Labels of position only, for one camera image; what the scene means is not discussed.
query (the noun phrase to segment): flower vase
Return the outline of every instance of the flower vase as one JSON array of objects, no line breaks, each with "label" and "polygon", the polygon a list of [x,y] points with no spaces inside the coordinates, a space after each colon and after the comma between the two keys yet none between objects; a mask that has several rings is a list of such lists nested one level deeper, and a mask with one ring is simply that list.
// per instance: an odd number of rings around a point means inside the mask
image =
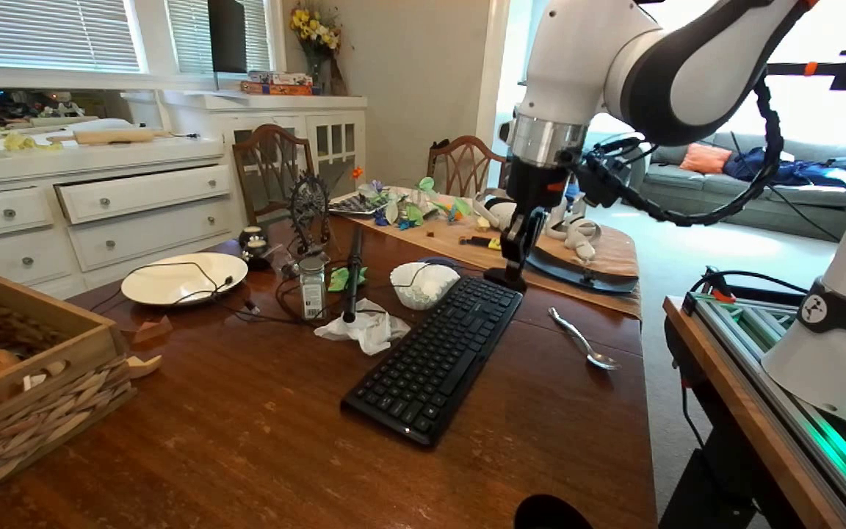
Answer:
[{"label": "flower vase", "polygon": [[317,55],[309,61],[310,92],[332,95],[332,58]]}]

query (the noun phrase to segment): white bowl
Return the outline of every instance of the white bowl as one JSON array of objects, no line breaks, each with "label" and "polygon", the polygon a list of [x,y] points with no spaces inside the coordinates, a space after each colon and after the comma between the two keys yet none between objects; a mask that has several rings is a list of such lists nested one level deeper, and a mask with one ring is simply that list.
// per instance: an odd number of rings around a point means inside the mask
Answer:
[{"label": "white bowl", "polygon": [[395,299],[413,312],[430,308],[455,280],[457,273],[451,268],[427,261],[404,261],[389,271]]}]

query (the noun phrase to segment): floor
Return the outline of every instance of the floor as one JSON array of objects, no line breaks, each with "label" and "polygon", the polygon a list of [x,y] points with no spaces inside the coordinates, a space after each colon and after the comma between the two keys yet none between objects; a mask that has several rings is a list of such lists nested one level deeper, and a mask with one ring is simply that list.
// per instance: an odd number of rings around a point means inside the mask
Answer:
[{"label": "floor", "polygon": [[[737,223],[671,227],[629,205],[591,210],[588,217],[621,229],[635,239],[638,251],[654,505],[661,514],[696,449],[696,437],[680,414],[677,374],[662,348],[661,299],[680,296],[705,268],[755,271],[808,289],[826,273],[837,245]],[[699,433],[708,433],[696,399],[689,404]]]}]

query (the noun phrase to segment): napkin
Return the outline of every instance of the napkin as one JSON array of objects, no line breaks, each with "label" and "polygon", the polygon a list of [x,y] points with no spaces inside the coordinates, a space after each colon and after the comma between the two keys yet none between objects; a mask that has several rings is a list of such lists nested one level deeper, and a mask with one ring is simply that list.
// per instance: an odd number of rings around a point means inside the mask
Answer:
[{"label": "napkin", "polygon": [[325,340],[358,340],[363,355],[385,354],[389,340],[410,333],[408,323],[398,317],[389,317],[380,305],[361,296],[356,304],[356,321],[345,323],[342,317],[329,321],[325,326],[317,326],[314,336]]}]

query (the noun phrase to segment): couch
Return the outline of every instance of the couch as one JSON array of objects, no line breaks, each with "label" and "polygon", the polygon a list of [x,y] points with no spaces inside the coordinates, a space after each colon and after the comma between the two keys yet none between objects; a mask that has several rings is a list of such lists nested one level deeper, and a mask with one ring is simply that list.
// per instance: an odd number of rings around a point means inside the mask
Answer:
[{"label": "couch", "polygon": [[[696,171],[687,164],[687,152],[696,148],[717,148],[726,155],[723,168]],[[737,163],[746,163],[752,152],[762,149],[761,135],[746,133],[714,133],[699,143],[687,148],[657,148],[648,152],[645,164],[635,171],[630,189],[645,201],[676,210],[676,211],[708,211],[746,189],[737,174]],[[777,232],[812,235],[812,239],[840,239],[846,229],[846,143],[808,143],[783,139],[783,164],[774,185],[767,185],[761,198],[749,201],[739,215],[726,217],[727,223],[749,223]],[[803,179],[789,176],[798,171],[830,168],[830,176],[842,179]]]}]

